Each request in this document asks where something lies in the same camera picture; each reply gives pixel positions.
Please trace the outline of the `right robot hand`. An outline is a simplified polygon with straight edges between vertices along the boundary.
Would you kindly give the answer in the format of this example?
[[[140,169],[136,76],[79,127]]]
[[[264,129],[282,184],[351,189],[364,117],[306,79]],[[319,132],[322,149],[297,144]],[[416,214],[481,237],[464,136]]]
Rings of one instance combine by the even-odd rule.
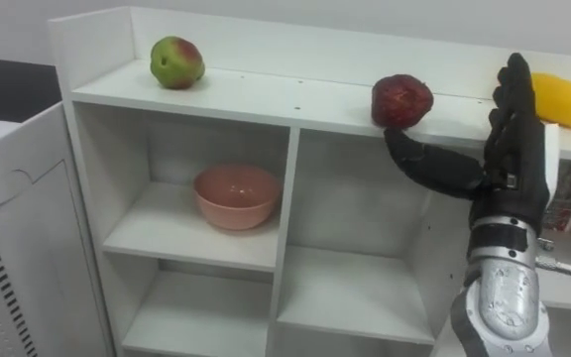
[[[439,193],[471,200],[470,223],[507,216],[540,233],[550,200],[545,125],[536,115],[531,72],[521,54],[510,55],[498,81],[482,162],[415,141],[400,129],[386,129],[385,141],[391,158],[409,179]]]

